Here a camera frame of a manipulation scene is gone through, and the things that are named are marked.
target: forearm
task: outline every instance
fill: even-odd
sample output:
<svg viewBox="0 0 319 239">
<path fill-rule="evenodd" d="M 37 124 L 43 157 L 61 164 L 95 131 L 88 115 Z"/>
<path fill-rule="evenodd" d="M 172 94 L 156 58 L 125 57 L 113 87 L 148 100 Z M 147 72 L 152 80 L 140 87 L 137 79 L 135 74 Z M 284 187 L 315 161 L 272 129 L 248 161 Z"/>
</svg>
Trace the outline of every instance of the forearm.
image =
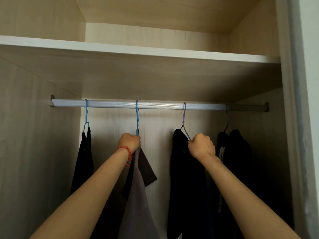
<svg viewBox="0 0 319 239">
<path fill-rule="evenodd" d="M 30 239 L 90 238 L 127 158 L 128 151 L 125 148 L 117 150 Z"/>
<path fill-rule="evenodd" d="M 217 157 L 203 163 L 220 190 L 246 239 L 299 238 L 261 199 L 228 170 Z"/>
</svg>

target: person's left hand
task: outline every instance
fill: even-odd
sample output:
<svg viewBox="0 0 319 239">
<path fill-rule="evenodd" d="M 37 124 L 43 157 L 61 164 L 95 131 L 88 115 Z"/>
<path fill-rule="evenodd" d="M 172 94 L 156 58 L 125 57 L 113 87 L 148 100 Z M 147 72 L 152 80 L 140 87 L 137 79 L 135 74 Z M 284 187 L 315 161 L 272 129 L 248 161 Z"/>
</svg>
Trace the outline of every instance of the person's left hand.
<svg viewBox="0 0 319 239">
<path fill-rule="evenodd" d="M 129 133 L 123 133 L 120 140 L 118 141 L 118 147 L 128 147 L 132 154 L 140 145 L 140 136 L 134 136 Z"/>
</svg>

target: hand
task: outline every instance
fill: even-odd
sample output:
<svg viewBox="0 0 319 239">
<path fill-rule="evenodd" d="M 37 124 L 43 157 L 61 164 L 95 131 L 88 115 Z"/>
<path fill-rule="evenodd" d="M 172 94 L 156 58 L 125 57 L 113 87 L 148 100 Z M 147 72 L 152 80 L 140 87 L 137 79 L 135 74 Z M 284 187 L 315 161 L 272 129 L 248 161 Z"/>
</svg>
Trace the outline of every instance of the hand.
<svg viewBox="0 0 319 239">
<path fill-rule="evenodd" d="M 199 133 L 188 142 L 188 149 L 192 156 L 203 164 L 206 160 L 215 158 L 215 146 L 209 138 Z"/>
<path fill-rule="evenodd" d="M 140 145 L 140 136 L 133 136 L 129 133 L 123 133 L 120 140 L 118 141 L 118 147 L 128 147 L 132 154 Z"/>
</svg>

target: purple hanger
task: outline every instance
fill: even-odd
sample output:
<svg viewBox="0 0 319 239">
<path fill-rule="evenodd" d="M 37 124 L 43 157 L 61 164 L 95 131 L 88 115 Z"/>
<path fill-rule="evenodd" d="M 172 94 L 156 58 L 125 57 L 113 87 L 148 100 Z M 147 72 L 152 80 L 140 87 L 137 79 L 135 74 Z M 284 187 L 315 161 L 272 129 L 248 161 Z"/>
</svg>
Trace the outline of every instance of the purple hanger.
<svg viewBox="0 0 319 239">
<path fill-rule="evenodd" d="M 181 129 L 184 128 L 184 131 L 186 132 L 186 134 L 187 134 L 189 140 L 191 140 L 190 136 L 188 135 L 188 133 L 187 133 L 187 131 L 186 131 L 186 129 L 185 129 L 185 113 L 186 113 L 186 102 L 184 102 L 183 125 L 181 126 Z"/>
</svg>

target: purple garment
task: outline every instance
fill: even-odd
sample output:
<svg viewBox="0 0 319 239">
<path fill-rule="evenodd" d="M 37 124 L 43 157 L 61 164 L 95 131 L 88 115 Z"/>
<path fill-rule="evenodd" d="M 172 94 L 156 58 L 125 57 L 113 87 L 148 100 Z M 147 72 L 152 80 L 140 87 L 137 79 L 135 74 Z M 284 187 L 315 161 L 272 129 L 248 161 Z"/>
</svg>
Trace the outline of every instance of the purple garment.
<svg viewBox="0 0 319 239">
<path fill-rule="evenodd" d="M 148 208 L 145 185 L 138 168 L 138 155 L 140 149 L 141 146 L 133 154 L 133 181 L 118 239 L 160 239 Z"/>
</svg>

